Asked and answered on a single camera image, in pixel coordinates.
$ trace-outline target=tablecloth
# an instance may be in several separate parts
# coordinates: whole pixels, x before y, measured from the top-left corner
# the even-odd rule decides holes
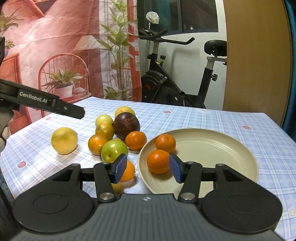
[[[82,168],[101,162],[88,149],[88,139],[95,132],[95,120],[101,114],[114,117],[119,106],[131,107],[148,139],[180,128],[204,128],[225,133],[243,143],[255,156],[258,184],[274,193],[281,201],[283,215],[276,232],[285,240],[296,238],[296,143],[264,113],[239,113],[196,109],[161,104],[104,100],[95,97],[77,102],[85,108],[82,120],[50,114],[12,135],[0,167],[14,197],[50,177],[69,164]],[[50,140],[54,130],[67,126],[78,133],[78,146],[68,155],[54,151]],[[137,168],[137,151],[128,160],[136,168],[135,178],[124,183],[125,193],[149,194]],[[83,190],[95,197],[94,183],[83,184]]]

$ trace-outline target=printed plant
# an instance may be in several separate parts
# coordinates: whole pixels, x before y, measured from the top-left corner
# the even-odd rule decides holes
[[[15,44],[13,43],[12,39],[6,40],[5,41],[5,47],[8,49],[11,49],[15,46]]]
[[[49,75],[51,81],[42,85],[42,87],[45,86],[45,89],[49,88],[48,92],[70,85],[74,86],[75,83],[78,83],[81,79],[84,79],[83,76],[80,76],[79,73],[75,73],[73,70],[67,70],[66,68],[63,70],[58,67],[58,71],[58,73],[45,73]]]
[[[17,10],[15,10],[10,16],[5,17],[3,11],[0,13],[0,35],[4,35],[4,33],[10,28],[10,27],[18,27],[17,21],[21,21],[24,19],[17,18],[19,15],[14,16]]]
[[[112,75],[112,77],[118,90],[108,86],[104,89],[106,93],[105,98],[130,100],[131,97],[128,95],[129,89],[127,89],[129,78],[126,71],[124,71],[124,66],[129,62],[130,58],[134,58],[128,52],[128,47],[131,44],[128,42],[130,33],[127,31],[127,26],[128,23],[136,22],[136,20],[128,21],[126,1],[110,1],[112,2],[112,6],[109,8],[111,11],[110,15],[115,26],[111,29],[109,26],[101,24],[107,31],[106,37],[110,43],[101,39],[97,39],[97,41],[102,44],[104,50],[109,51],[114,58],[114,62],[111,63],[111,69],[116,70],[116,75]]]

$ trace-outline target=white wall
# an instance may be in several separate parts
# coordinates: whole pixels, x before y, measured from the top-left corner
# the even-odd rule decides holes
[[[187,41],[191,37],[195,40],[189,45],[177,45],[171,43],[159,44],[159,55],[166,55],[163,67],[176,82],[179,88],[187,94],[198,94],[204,68],[207,65],[207,54],[204,52],[204,44],[208,40],[226,40],[226,23],[223,0],[216,0],[218,16],[218,33],[188,33],[165,36],[163,38],[179,41]],[[141,75],[145,70],[147,41],[139,40],[140,68]],[[211,81],[205,99],[205,106],[208,109],[222,110],[225,82],[226,66],[221,62],[214,65],[214,73],[218,75],[216,82]]]

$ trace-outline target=dark purple fruit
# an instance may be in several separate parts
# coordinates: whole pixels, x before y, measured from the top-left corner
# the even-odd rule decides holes
[[[137,117],[135,117],[130,112],[122,112],[116,116],[113,122],[113,128],[115,135],[124,141],[126,136],[132,131],[140,130],[140,123]]]

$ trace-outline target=printed backdrop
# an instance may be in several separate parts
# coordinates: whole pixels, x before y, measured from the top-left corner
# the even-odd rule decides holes
[[[75,103],[141,100],[136,0],[8,0],[0,78]],[[49,113],[21,107],[11,132]]]

